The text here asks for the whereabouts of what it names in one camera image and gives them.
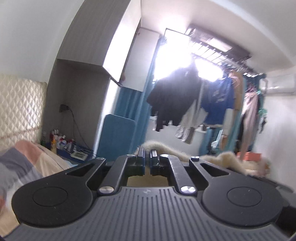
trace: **quilted headboard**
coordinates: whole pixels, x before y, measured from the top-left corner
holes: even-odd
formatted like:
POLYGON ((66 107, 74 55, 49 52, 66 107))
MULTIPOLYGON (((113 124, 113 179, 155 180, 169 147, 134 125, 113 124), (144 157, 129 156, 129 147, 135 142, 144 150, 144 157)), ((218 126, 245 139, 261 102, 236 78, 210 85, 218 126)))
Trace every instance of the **quilted headboard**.
POLYGON ((39 142, 47 84, 0 74, 0 151, 18 140, 39 142))

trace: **diamond pattern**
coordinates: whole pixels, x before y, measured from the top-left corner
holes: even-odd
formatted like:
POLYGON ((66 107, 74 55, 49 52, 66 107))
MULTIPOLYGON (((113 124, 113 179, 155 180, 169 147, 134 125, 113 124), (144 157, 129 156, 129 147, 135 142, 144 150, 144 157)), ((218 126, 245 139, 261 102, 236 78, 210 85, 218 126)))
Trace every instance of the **diamond pattern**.
POLYGON ((0 151, 18 140, 39 142, 47 84, 0 74, 0 151))

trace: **plush blanket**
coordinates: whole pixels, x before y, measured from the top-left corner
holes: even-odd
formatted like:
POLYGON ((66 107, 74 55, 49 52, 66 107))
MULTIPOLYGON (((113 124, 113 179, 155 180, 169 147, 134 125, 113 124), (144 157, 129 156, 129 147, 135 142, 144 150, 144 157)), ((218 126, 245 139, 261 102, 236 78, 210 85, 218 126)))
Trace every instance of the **plush blanket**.
POLYGON ((0 236, 18 226, 11 207, 13 194, 21 186, 70 168, 59 156, 29 141, 18 141, 0 153, 0 236))

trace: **air conditioner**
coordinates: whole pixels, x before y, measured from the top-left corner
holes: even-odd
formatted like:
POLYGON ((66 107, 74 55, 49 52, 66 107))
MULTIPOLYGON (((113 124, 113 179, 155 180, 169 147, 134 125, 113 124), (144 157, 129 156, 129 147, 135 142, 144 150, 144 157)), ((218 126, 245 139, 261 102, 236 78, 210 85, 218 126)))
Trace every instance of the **air conditioner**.
POLYGON ((275 77, 267 76, 268 85, 265 82, 260 81, 260 89, 266 93, 266 95, 275 94, 295 94, 296 92, 296 75, 287 74, 275 77))

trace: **curtain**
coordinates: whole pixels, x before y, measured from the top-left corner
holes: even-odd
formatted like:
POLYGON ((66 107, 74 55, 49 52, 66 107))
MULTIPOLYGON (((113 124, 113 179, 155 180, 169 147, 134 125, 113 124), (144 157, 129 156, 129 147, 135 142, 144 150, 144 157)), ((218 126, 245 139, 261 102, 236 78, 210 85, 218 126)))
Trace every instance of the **curtain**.
POLYGON ((134 152, 137 147, 145 141, 151 111, 151 107, 146 102, 146 99, 153 88, 152 82, 154 79, 155 59, 160 43, 161 38, 159 38, 157 42, 143 92, 126 87, 121 87, 119 92, 114 114, 132 119, 136 122, 130 153, 134 152))

